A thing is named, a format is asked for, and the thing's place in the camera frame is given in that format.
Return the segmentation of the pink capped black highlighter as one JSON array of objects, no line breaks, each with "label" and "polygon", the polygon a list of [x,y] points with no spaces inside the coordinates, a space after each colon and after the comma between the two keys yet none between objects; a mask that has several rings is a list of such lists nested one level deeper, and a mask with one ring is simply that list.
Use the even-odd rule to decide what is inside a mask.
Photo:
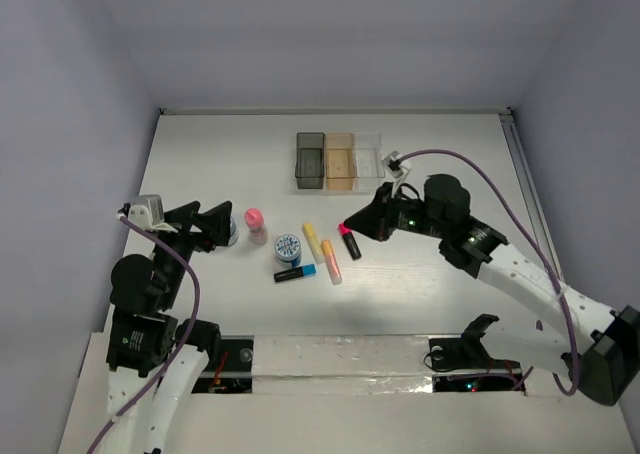
[{"label": "pink capped black highlighter", "polygon": [[359,260],[362,254],[352,231],[343,223],[338,225],[338,230],[351,259]]}]

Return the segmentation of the pink capped glue bottle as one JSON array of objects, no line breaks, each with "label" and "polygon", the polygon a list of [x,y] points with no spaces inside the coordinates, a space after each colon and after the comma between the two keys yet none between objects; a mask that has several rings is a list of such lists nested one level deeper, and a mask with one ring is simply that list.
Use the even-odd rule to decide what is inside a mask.
[{"label": "pink capped glue bottle", "polygon": [[257,245],[265,244],[268,233],[262,212],[257,208],[249,208],[244,214],[244,220],[249,230],[249,239]]}]

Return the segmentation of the yellow highlighter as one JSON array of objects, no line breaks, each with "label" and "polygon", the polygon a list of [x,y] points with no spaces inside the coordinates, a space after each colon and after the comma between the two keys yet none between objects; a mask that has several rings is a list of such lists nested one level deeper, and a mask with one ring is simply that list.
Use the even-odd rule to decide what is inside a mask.
[{"label": "yellow highlighter", "polygon": [[309,245],[310,251],[313,255],[316,264],[322,264],[325,262],[324,253],[322,251],[321,243],[316,235],[315,229],[311,223],[305,222],[302,224],[302,232]]}]

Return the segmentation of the blue capped black highlighter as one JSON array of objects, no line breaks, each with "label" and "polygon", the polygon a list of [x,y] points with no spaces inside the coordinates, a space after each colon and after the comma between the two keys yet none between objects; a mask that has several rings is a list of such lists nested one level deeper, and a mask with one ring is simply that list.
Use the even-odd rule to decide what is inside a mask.
[{"label": "blue capped black highlighter", "polygon": [[294,268],[276,272],[273,274],[275,283],[283,283],[296,279],[314,276],[316,274],[316,267],[314,264],[299,265]]}]

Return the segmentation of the blue white round jar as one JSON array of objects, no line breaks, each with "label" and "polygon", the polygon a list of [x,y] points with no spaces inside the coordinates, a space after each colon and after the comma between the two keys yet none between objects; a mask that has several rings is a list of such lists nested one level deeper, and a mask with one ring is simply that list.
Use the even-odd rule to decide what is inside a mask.
[{"label": "blue white round jar", "polygon": [[289,267],[298,267],[302,251],[299,238],[293,234],[279,236],[274,243],[274,251],[279,262]]}]

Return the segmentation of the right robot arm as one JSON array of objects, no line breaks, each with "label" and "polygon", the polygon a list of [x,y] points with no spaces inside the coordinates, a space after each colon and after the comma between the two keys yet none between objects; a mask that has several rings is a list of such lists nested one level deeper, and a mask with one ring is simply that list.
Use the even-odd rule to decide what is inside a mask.
[{"label": "right robot arm", "polygon": [[564,283],[553,284],[503,234],[471,215],[470,194],[457,178],[430,176],[420,199],[405,199],[386,182],[344,224],[379,242],[396,230],[436,238],[450,265],[541,321],[541,329],[518,336],[499,332],[497,316],[479,316],[461,335],[460,353],[468,364],[498,358],[539,367],[576,382],[579,392],[604,406],[615,405],[638,375],[638,310],[616,310]]}]

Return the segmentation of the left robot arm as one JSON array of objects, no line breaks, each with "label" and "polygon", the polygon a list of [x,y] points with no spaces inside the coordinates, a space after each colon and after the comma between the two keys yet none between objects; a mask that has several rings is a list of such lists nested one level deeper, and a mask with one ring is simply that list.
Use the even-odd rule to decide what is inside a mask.
[{"label": "left robot arm", "polygon": [[106,421],[91,453],[168,452],[196,381],[220,360],[218,324],[197,317],[201,286],[190,259],[229,246],[236,227],[231,201],[200,207],[165,210],[159,196],[141,195],[117,213],[154,247],[111,271]]}]

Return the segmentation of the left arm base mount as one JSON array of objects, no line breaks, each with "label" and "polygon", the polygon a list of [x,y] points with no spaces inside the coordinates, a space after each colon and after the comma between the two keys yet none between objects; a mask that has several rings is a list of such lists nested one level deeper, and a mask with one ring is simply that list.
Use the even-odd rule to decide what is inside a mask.
[{"label": "left arm base mount", "polygon": [[250,394],[253,357],[253,337],[223,337],[218,357],[206,366],[192,393]]}]

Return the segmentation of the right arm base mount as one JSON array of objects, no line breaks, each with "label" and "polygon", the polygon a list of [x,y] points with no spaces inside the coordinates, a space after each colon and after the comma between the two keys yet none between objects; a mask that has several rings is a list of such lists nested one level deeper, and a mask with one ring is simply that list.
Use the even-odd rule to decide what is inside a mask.
[{"label": "right arm base mount", "polygon": [[498,320],[495,315],[482,314],[459,335],[429,340],[422,362],[435,375],[435,393],[525,391],[520,364],[491,357],[481,344]]}]

